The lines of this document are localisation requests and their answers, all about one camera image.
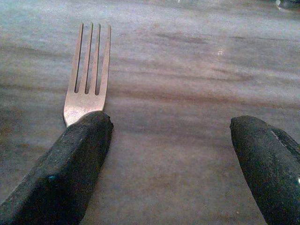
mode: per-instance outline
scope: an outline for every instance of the fork tine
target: fork tine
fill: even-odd
[[[93,23],[90,24],[90,36],[88,39],[88,44],[86,46],[86,53],[85,53],[85,57],[84,57],[82,77],[81,77],[79,91],[78,91],[79,93],[86,93],[86,86],[87,86],[89,65],[90,65],[90,45],[92,42],[92,34],[93,34]]]
[[[68,92],[75,92],[76,90],[82,38],[83,38],[83,23],[81,23],[79,26],[79,36],[76,43],[74,57],[72,60],[72,72],[69,79],[69,86],[67,88]]]
[[[90,90],[89,90],[89,93],[92,95],[96,94],[96,86],[97,86],[97,80],[98,80],[100,29],[101,29],[101,26],[100,26],[100,24],[98,24],[97,39],[96,39],[94,60],[93,60],[93,69],[92,69],[92,74],[91,74]]]
[[[109,58],[111,52],[111,32],[112,32],[112,28],[110,25],[108,25],[107,39],[105,43],[104,59],[102,65],[100,91],[99,91],[99,97],[100,97],[99,106],[101,111],[104,109],[107,85],[108,85]]]

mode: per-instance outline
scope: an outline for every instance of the silver fork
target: silver fork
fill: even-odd
[[[72,72],[69,80],[69,86],[67,89],[67,96],[64,106],[64,121],[66,126],[77,122],[82,116],[93,112],[102,111],[105,104],[107,85],[108,85],[108,71],[109,71],[109,58],[110,58],[110,46],[111,46],[111,26],[108,26],[107,39],[105,44],[104,59],[102,65],[102,76],[99,94],[96,94],[96,84],[98,80],[98,59],[99,59],[99,43],[100,43],[100,24],[97,30],[97,41],[94,52],[93,67],[91,72],[90,89],[87,88],[88,71],[90,65],[90,49],[92,42],[93,24],[90,26],[90,34],[87,44],[87,50],[85,53],[82,77],[80,83],[77,82],[80,53],[83,37],[83,23],[79,27],[79,37],[77,40],[76,50],[73,57]]]
[[[77,82],[83,24],[73,58],[64,106],[66,130],[42,155],[10,196],[0,205],[0,224],[79,224],[87,209],[98,173],[108,152],[113,124],[103,113],[110,57],[111,27],[105,44],[102,78],[96,94],[100,25],[87,90],[91,24],[81,82]]]

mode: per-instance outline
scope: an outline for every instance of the gray marble countertop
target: gray marble countertop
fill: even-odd
[[[253,115],[300,141],[299,12],[269,0],[2,0],[0,14],[1,201],[65,129],[79,24],[109,23],[115,128],[82,225],[265,223],[229,125]]]

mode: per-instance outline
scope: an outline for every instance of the dark gray rubber object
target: dark gray rubber object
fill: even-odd
[[[231,137],[252,195],[269,225],[300,224],[300,146],[251,116],[231,120]]]
[[[102,112],[93,112],[69,126],[0,205],[0,224],[79,224],[112,129],[109,116]]]
[[[300,8],[300,0],[278,0],[276,4],[285,9]]]

